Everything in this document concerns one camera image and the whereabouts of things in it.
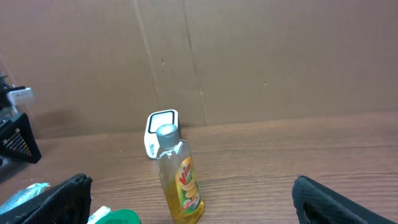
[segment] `green object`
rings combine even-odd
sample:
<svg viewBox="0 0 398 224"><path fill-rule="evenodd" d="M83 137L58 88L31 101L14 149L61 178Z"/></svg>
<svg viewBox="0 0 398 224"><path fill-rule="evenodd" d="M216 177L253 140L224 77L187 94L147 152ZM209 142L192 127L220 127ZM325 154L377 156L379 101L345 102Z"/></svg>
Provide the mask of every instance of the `green object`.
<svg viewBox="0 0 398 224"><path fill-rule="evenodd" d="M141 221L134 211L130 209L122 209L110 212L102 217L96 224L141 224Z"/></svg>

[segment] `wooden tabletop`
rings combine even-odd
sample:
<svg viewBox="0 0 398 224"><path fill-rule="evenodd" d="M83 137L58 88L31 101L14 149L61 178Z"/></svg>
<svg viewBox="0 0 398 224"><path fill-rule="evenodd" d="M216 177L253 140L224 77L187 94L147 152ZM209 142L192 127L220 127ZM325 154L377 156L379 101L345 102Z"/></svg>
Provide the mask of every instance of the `wooden tabletop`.
<svg viewBox="0 0 398 224"><path fill-rule="evenodd" d="M43 158L0 184L0 203L35 182L93 178L91 213L135 210L171 223L144 133L39 140ZM398 113L184 128L205 212L198 223L298 223L292 186L307 175L398 222Z"/></svg>

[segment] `clear bottle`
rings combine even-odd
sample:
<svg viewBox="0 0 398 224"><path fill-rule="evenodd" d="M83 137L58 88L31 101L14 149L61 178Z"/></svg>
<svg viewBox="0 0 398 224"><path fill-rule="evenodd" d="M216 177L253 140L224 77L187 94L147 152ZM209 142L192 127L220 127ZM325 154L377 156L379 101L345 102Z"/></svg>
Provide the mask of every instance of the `clear bottle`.
<svg viewBox="0 0 398 224"><path fill-rule="evenodd" d="M156 131L159 141L157 170L164 195L175 224L194 224L205 204L199 193L197 176L189 145L180 139L174 124L164 124Z"/></svg>

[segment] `light blue plastic packaging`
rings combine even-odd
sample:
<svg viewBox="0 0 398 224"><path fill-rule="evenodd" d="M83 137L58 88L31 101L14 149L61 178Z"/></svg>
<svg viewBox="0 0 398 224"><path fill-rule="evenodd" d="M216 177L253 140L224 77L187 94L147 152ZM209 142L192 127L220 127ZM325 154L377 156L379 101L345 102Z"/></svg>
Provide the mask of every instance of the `light blue plastic packaging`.
<svg viewBox="0 0 398 224"><path fill-rule="evenodd" d="M38 196L48 186L50 186L49 183L36 183L30 185L24 190L18 191L18 193L14 194L11 198L9 198L6 203L0 206L0 215Z"/></svg>

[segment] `bottle label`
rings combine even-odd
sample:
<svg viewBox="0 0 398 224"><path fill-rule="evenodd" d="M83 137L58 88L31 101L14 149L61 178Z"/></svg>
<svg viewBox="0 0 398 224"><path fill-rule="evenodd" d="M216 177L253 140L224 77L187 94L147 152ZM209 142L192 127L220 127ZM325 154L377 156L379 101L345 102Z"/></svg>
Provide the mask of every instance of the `bottle label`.
<svg viewBox="0 0 398 224"><path fill-rule="evenodd" d="M180 169L175 175L178 198L185 214L194 212L200 204L200 194L196 180L197 176L193 170L192 157L188 156L181 163Z"/></svg>

